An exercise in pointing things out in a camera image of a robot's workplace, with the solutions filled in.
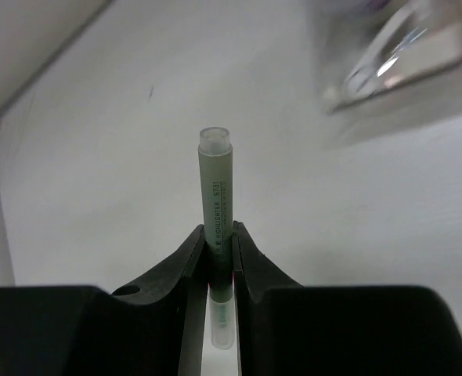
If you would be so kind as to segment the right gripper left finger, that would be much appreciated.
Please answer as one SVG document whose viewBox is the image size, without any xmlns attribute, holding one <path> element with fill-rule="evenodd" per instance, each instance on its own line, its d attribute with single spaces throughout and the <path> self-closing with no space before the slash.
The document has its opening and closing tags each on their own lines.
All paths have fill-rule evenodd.
<svg viewBox="0 0 462 376">
<path fill-rule="evenodd" d="M 208 294 L 204 228 L 113 296 L 126 305 L 118 359 L 124 375 L 201 373 Z"/>
</svg>

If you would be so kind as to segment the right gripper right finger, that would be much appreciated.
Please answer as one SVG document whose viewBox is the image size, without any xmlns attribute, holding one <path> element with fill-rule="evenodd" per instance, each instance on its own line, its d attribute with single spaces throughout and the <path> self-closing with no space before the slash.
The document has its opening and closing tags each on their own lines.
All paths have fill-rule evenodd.
<svg viewBox="0 0 462 376">
<path fill-rule="evenodd" d="M 258 249 L 242 222 L 233 223 L 232 251 L 239 374 L 271 375 L 275 341 L 267 294 L 302 285 Z"/>
</svg>

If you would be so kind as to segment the green grey pen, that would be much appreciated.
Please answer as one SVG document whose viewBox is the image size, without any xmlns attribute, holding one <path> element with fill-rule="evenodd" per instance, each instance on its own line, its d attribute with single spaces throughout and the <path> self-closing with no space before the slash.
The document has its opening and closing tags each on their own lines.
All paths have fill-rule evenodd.
<svg viewBox="0 0 462 376">
<path fill-rule="evenodd" d="M 233 147 L 229 131 L 200 131 L 198 145 L 204 236 L 208 253 L 211 343 L 227 350 L 235 338 L 233 308 Z"/>
</svg>

